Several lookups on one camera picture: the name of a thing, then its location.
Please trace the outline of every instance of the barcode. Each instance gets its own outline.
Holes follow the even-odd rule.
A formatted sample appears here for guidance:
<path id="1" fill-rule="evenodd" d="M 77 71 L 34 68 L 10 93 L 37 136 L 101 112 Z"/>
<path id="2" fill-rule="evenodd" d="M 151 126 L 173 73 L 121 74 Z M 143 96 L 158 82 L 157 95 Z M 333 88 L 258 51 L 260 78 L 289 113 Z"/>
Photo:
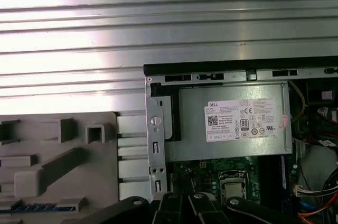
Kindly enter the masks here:
<path id="1" fill-rule="evenodd" d="M 208 125 L 218 125 L 218 118 L 217 116 L 208 116 Z"/>

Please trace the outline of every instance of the power supply label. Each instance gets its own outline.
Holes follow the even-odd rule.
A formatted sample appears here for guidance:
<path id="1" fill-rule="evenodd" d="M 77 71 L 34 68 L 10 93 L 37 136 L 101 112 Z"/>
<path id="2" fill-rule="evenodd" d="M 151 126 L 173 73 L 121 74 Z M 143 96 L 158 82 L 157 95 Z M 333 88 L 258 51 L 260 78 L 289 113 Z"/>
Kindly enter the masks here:
<path id="1" fill-rule="evenodd" d="M 277 135 L 273 99 L 210 101 L 204 114 L 208 142 Z"/>

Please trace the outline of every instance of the corrugated metal panel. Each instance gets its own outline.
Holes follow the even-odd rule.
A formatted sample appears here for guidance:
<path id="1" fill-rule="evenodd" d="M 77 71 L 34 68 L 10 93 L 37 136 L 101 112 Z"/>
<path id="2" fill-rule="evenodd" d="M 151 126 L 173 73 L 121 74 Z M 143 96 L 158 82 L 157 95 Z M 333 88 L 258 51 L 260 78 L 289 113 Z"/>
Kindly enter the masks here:
<path id="1" fill-rule="evenodd" d="M 338 0 L 0 0 L 0 115 L 117 112 L 120 198 L 149 198 L 144 63 L 336 55 L 337 15 Z"/>

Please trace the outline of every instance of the white connector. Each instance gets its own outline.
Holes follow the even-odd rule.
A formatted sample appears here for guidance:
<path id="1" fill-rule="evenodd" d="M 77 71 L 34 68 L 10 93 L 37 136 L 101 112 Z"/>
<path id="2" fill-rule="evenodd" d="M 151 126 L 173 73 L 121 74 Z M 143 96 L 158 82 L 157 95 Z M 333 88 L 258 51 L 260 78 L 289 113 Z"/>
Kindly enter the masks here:
<path id="1" fill-rule="evenodd" d="M 299 189 L 301 189 L 302 188 L 302 186 L 301 185 L 298 185 L 298 184 L 296 184 L 295 186 L 294 186 L 294 195 L 296 196 L 296 197 L 301 197 L 302 195 L 300 195 L 299 194 Z"/>

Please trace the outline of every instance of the black plastic frame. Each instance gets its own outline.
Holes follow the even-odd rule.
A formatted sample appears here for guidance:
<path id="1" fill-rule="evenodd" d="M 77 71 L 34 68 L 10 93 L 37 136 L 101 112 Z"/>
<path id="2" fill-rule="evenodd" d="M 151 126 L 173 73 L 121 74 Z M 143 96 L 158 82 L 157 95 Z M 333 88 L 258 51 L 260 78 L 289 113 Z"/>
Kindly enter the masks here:
<path id="1" fill-rule="evenodd" d="M 206 61 L 166 64 L 145 64 L 143 71 L 146 76 L 164 74 L 179 74 L 193 72 L 217 72 L 236 70 L 288 69 L 307 67 L 334 67 L 338 66 L 338 56 L 283 58 L 283 59 L 253 59 L 230 61 Z"/>

